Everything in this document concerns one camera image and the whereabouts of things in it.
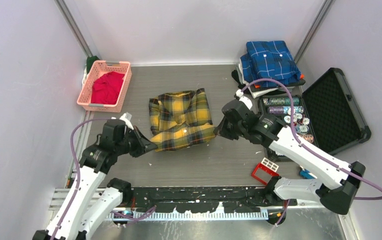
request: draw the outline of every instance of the poker chip set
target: poker chip set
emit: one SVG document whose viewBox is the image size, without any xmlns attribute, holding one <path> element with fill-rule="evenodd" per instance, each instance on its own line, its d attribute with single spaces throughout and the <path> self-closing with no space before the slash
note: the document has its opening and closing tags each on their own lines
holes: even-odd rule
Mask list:
<svg viewBox="0 0 382 240">
<path fill-rule="evenodd" d="M 371 131 L 339 68 L 330 68 L 302 95 L 293 95 L 294 112 L 286 95 L 261 96 L 258 111 L 275 115 L 288 125 L 293 114 L 296 132 L 306 141 L 330 155 L 369 140 Z M 266 149 L 272 162 L 291 161 L 284 155 Z"/>
</svg>

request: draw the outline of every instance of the plaid shirt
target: plaid shirt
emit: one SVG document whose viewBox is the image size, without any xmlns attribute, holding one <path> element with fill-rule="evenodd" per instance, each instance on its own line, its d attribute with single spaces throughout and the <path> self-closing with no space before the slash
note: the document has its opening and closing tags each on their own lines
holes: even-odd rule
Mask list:
<svg viewBox="0 0 382 240">
<path fill-rule="evenodd" d="M 149 100 L 150 141 L 159 151 L 174 151 L 215 138 L 204 88 L 164 93 Z"/>
<path fill-rule="evenodd" d="M 284 41 L 249 41 L 247 54 L 241 57 L 242 74 L 246 82 L 257 79 L 275 79 L 284 85 L 300 80 L 301 72 Z M 277 87 L 263 82 L 263 88 Z"/>
</svg>

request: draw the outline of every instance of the black case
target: black case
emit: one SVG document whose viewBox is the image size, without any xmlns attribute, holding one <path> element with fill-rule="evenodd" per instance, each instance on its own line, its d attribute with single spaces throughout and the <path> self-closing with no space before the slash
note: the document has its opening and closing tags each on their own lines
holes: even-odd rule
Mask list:
<svg viewBox="0 0 382 240">
<path fill-rule="evenodd" d="M 267 113 L 263 98 L 258 100 L 258 108 Z M 300 97 L 304 114 L 310 118 L 309 134 L 314 137 L 314 145 L 335 155 L 371 138 L 371 130 L 358 107 L 346 77 L 339 68 L 330 68 L 315 81 Z M 267 158 L 274 162 L 291 161 L 285 156 L 277 156 L 267 149 Z"/>
</svg>

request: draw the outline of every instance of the dark green object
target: dark green object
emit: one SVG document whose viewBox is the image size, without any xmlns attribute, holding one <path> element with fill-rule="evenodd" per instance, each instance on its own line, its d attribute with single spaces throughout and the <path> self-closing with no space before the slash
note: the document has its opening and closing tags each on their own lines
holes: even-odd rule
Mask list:
<svg viewBox="0 0 382 240">
<path fill-rule="evenodd" d="M 91 71 L 91 68 L 93 66 L 93 63 L 97 60 L 100 60 L 97 56 L 89 56 L 86 59 L 86 73 L 89 74 Z"/>
</svg>

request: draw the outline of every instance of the case lid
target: case lid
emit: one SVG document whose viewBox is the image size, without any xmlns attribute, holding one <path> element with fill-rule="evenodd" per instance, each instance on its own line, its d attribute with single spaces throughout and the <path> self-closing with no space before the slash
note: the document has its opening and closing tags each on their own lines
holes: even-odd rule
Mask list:
<svg viewBox="0 0 382 240">
<path fill-rule="evenodd" d="M 330 68 L 303 92 L 302 98 L 323 151 L 336 154 L 371 137 L 341 69 Z"/>
</svg>

